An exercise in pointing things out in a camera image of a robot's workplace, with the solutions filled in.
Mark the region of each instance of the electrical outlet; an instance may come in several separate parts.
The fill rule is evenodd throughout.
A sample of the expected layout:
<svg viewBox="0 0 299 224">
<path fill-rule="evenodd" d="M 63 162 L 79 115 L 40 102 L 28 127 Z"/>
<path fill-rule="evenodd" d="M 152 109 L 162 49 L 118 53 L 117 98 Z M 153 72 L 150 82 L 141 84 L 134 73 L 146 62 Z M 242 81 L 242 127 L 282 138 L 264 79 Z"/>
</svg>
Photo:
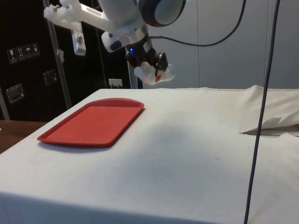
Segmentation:
<svg viewBox="0 0 299 224">
<path fill-rule="evenodd" d="M 109 86 L 111 87 L 122 87 L 122 79 L 110 78 Z"/>
</svg>

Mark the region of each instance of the white fabric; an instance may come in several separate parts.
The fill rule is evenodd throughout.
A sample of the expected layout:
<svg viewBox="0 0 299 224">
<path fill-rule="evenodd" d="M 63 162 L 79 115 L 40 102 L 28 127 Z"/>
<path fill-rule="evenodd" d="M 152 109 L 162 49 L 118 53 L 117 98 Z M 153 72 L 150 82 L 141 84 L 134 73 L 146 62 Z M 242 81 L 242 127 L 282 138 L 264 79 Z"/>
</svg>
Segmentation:
<svg viewBox="0 0 299 224">
<path fill-rule="evenodd" d="M 92 94 L 0 155 L 0 223 L 243 223 L 255 137 L 239 134 L 239 121 L 255 89 Z M 86 103 L 114 97 L 146 109 L 113 147 L 36 140 Z M 297 224 L 298 186 L 299 139 L 261 137 L 250 223 Z"/>
<path fill-rule="evenodd" d="M 273 128 L 289 127 L 299 124 L 299 90 L 270 90 L 271 94 L 266 101 L 263 118 L 262 134 L 281 135 L 283 130 L 268 130 Z M 263 88 L 255 86 L 243 102 L 240 132 L 246 133 L 257 129 L 261 111 Z M 296 128 L 291 132 L 299 136 Z"/>
</svg>

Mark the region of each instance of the red plastic tray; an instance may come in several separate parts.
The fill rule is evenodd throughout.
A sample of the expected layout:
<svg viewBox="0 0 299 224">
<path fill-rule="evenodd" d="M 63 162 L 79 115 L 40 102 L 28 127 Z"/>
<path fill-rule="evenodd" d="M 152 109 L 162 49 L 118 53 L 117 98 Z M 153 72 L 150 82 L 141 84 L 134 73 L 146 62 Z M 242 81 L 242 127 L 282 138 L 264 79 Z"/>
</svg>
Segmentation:
<svg viewBox="0 0 299 224">
<path fill-rule="evenodd" d="M 111 146 L 143 111 L 144 104 L 110 98 L 90 102 L 39 136 L 45 143 Z"/>
</svg>

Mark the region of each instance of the black wire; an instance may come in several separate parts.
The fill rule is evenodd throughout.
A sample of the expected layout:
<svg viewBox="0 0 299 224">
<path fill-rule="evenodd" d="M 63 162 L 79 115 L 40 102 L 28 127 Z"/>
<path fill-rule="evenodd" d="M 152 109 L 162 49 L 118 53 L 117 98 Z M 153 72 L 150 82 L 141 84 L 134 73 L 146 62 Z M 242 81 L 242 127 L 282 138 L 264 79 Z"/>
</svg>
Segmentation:
<svg viewBox="0 0 299 224">
<path fill-rule="evenodd" d="M 162 36 L 162 35 L 161 36 L 150 36 L 149 38 L 150 39 L 165 39 L 165 40 L 173 41 L 173 42 L 176 42 L 176 43 L 181 43 L 181 44 L 184 44 L 184 45 L 194 46 L 194 47 L 211 47 L 211 46 L 217 45 L 217 44 L 222 43 L 225 40 L 227 40 L 238 29 L 238 27 L 239 27 L 239 25 L 242 21 L 243 15 L 244 15 L 246 1 L 247 0 L 243 0 L 243 5 L 242 5 L 240 17 L 239 17 L 239 20 L 238 20 L 237 25 L 235 26 L 235 28 L 226 37 L 224 37 L 223 39 L 221 39 L 221 40 L 219 40 L 215 43 L 211 43 L 211 44 L 187 43 L 187 42 L 184 42 L 184 41 L 179 41 L 179 40 L 176 40 L 176 39 L 173 39 L 173 38 L 170 38 L 170 37 L 167 37 L 167 36 Z"/>
<path fill-rule="evenodd" d="M 259 119 L 259 122 L 258 122 L 258 128 L 257 128 L 257 134 L 256 134 L 256 144 L 255 144 L 254 152 L 253 152 L 253 159 L 252 159 L 252 167 L 251 167 L 249 187 L 248 187 L 248 195 L 247 195 L 247 204 L 246 204 L 244 224 L 247 224 L 248 216 L 249 216 L 252 184 L 253 184 L 254 172 L 255 172 L 255 169 L 256 169 L 257 150 L 258 150 L 258 144 L 259 144 L 261 131 L 262 131 L 263 114 L 264 114 L 265 106 L 266 106 L 267 90 L 268 90 L 268 84 L 269 84 L 271 67 L 272 67 L 272 59 L 273 59 L 273 51 L 274 51 L 274 42 L 275 42 L 276 24 L 277 24 L 277 18 L 278 18 L 279 4 L 280 4 L 280 0 L 277 0 L 276 6 L 275 6 L 273 28 L 272 28 L 269 62 L 268 62 L 268 68 L 267 68 L 266 79 L 265 79 L 264 90 L 263 90 L 263 100 L 262 100 L 261 114 L 260 114 L 260 119 Z"/>
</svg>

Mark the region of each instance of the wooden table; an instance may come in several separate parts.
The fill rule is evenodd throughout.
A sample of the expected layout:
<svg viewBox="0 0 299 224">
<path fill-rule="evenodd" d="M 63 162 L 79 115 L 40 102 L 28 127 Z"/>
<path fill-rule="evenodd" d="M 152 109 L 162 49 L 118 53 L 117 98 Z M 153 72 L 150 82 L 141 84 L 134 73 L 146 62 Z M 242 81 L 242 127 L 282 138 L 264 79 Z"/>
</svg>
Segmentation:
<svg viewBox="0 0 299 224">
<path fill-rule="evenodd" d="M 45 124 L 44 122 L 0 120 L 0 154 Z"/>
</svg>

